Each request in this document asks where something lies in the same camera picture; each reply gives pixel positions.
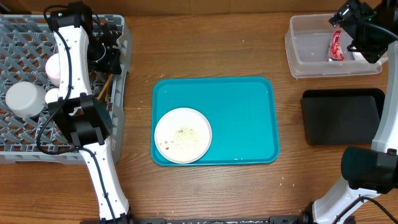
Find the white napkin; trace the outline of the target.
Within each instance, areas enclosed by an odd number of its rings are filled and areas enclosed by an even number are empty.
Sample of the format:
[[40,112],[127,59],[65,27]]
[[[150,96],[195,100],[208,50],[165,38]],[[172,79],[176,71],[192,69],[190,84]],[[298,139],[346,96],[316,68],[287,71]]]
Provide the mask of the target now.
[[366,61],[361,52],[353,52],[353,57],[355,60]]

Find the red sauce packet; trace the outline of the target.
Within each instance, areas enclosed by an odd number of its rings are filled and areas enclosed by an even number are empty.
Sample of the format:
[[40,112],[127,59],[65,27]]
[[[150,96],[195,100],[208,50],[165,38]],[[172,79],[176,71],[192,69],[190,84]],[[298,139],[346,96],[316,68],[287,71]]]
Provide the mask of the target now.
[[330,40],[328,53],[326,56],[326,60],[328,62],[343,61],[345,59],[343,50],[340,45],[340,37],[341,37],[341,31],[340,30],[334,31]]

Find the small white bowl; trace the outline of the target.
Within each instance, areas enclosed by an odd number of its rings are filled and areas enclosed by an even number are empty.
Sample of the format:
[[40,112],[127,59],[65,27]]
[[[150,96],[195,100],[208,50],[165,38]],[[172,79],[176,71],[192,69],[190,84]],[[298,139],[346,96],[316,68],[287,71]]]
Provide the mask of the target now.
[[53,54],[45,64],[45,72],[48,79],[55,86],[60,86],[60,61],[59,53]]

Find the white cup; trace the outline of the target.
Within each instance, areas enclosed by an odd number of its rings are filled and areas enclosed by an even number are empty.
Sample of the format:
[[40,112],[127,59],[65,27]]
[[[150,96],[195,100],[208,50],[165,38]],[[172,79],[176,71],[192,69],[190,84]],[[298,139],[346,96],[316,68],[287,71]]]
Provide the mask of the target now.
[[45,94],[46,104],[58,101],[58,93],[59,93],[58,88],[52,88],[48,92],[46,92],[46,94]]

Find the grey metal bowl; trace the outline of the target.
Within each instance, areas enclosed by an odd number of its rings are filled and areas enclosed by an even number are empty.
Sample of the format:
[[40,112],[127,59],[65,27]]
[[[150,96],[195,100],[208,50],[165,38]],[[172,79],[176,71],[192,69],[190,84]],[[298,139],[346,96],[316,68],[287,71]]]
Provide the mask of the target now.
[[37,116],[45,108],[46,91],[30,82],[13,84],[6,93],[6,104],[20,118]]

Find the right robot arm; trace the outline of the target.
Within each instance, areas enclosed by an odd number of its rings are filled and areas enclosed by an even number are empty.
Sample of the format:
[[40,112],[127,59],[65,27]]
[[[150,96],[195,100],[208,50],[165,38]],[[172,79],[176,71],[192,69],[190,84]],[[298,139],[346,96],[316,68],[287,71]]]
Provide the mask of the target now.
[[396,223],[375,198],[397,188],[397,1],[382,0],[375,8],[346,1],[329,22],[352,37],[348,51],[359,52],[367,62],[376,63],[388,54],[387,91],[371,148],[347,147],[341,159],[341,178],[322,198],[310,203],[296,222],[354,223],[352,213],[372,202]]

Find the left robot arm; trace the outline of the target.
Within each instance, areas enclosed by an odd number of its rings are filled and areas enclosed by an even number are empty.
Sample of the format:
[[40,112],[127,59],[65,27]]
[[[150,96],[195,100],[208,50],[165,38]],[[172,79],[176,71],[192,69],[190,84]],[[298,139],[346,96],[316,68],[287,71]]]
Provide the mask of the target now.
[[50,119],[72,144],[69,151],[84,158],[98,199],[99,222],[133,223],[111,155],[112,118],[90,86],[90,70],[122,73],[117,42],[121,32],[100,24],[83,2],[49,6],[43,15],[56,40],[60,66],[58,98],[48,105]]

